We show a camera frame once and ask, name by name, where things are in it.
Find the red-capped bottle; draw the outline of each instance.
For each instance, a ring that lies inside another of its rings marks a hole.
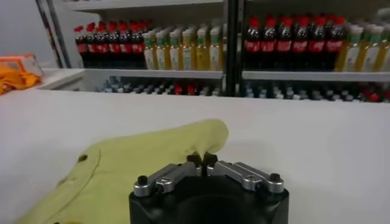
[[[90,54],[90,68],[95,68],[97,66],[97,46],[96,46],[96,39],[95,39],[95,23],[89,23],[87,25],[87,36],[85,38],[85,41],[87,43],[88,52]]]
[[[144,38],[142,36],[141,26],[137,23],[130,25],[132,31],[132,53],[133,53],[133,67],[134,68],[145,68],[144,59]]]
[[[335,24],[331,28],[329,39],[325,45],[325,69],[332,71],[335,68],[337,57],[340,53],[342,43],[346,38],[344,30],[344,18],[337,16]]]
[[[308,22],[309,19],[307,17],[303,17],[299,21],[299,28],[297,29],[297,32],[294,35],[294,41],[292,42],[293,67],[298,71],[307,69]]]
[[[111,53],[111,67],[118,68],[120,67],[121,61],[121,47],[119,42],[119,32],[117,23],[111,21],[108,25],[108,48]]]
[[[244,66],[246,69],[260,68],[260,33],[260,22],[258,18],[251,16],[244,42]]]
[[[291,18],[285,18],[280,25],[280,33],[276,45],[276,67],[279,70],[291,69],[291,46],[293,36],[291,31]]]
[[[318,17],[310,32],[309,67],[314,71],[324,70],[325,23],[324,17]]]
[[[262,34],[261,41],[261,61],[262,69],[275,68],[275,47],[276,47],[276,21],[273,17],[269,17],[266,21],[266,26]]]
[[[132,63],[132,44],[131,33],[127,28],[127,24],[124,21],[119,22],[119,46],[121,48],[120,67],[129,68]]]
[[[79,52],[79,54],[83,60],[84,68],[89,68],[90,67],[90,59],[89,59],[90,54],[88,51],[87,38],[85,36],[83,26],[78,26],[78,27],[74,28],[74,33],[76,35],[75,42],[76,42],[76,46],[77,46],[77,51]]]

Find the screw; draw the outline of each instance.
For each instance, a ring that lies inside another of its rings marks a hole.
[[[147,185],[147,176],[139,176],[137,182],[140,185]]]
[[[278,173],[272,173],[269,179],[273,182],[280,181],[280,175]]]

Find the orange object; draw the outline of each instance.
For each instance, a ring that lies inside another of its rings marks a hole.
[[[13,89],[26,89],[41,82],[41,77],[32,72],[21,72],[0,62],[0,95]]]

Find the white wall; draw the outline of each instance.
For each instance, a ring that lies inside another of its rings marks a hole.
[[[54,52],[34,0],[0,1],[0,55],[30,52],[44,68],[56,68]]]

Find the bottle cap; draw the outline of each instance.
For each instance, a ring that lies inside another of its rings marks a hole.
[[[317,26],[324,26],[326,22],[327,22],[327,20],[325,19],[325,17],[319,17],[316,20]]]
[[[336,17],[336,19],[335,19],[335,23],[337,24],[337,25],[343,25],[344,23],[345,23],[345,19],[344,19],[344,17],[342,17],[342,16],[337,16]]]
[[[285,18],[284,20],[283,20],[283,24],[285,25],[285,26],[291,26],[291,24],[292,24],[293,22],[292,22],[292,19],[291,18],[289,18],[289,17],[287,17],[287,18]]]

